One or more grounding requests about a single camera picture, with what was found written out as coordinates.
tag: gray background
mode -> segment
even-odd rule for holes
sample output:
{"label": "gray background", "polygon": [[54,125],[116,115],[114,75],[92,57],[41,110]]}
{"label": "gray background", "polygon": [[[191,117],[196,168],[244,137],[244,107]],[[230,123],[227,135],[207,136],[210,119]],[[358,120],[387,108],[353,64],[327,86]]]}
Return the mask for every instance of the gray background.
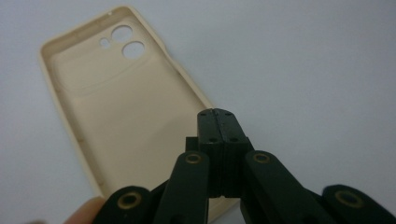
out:
{"label": "gray background", "polygon": [[[343,183],[396,215],[395,1],[3,0],[0,223],[61,223],[91,198],[38,51],[118,5],[306,188]],[[216,223],[243,219],[235,207]]]}

